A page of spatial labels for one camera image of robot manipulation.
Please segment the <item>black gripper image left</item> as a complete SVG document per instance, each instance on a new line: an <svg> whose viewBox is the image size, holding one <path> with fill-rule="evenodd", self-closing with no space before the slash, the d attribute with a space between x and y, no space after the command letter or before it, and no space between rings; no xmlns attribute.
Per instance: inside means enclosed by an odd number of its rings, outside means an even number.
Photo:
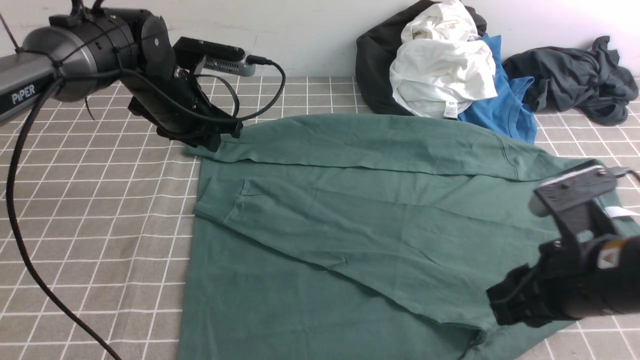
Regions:
<svg viewBox="0 0 640 360"><path fill-rule="evenodd" d="M216 153L222 134L238 138L242 133L242 121L210 104L193 77L149 79L134 70L122 70L120 74L133 96L130 111L174 140Z"/></svg>

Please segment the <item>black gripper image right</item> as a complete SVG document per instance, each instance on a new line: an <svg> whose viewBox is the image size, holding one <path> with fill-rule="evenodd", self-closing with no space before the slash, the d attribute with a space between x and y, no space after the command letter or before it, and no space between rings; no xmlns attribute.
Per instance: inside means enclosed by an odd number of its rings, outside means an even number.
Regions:
<svg viewBox="0 0 640 360"><path fill-rule="evenodd" d="M525 324L541 328L551 322L580 321L562 308L565 298L554 294L554 284L566 281L581 268L581 243L556 239L540 244L535 265L523 264L507 272L498 284L486 290L494 319L499 326Z"/></svg>

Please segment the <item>grey robot arm on image left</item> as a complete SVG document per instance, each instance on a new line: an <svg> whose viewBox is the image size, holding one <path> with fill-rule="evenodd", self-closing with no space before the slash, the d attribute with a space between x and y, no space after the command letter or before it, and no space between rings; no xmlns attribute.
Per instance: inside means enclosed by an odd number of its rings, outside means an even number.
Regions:
<svg viewBox="0 0 640 360"><path fill-rule="evenodd" d="M74 0L70 14L49 18L13 54L1 58L1 123L38 101L84 100L115 82L131 93L128 110L151 122L157 134L215 152L221 136L238 138L243 122L211 104L198 82L213 60L243 60L237 47L169 38L164 19L146 9L90 9Z"/></svg>

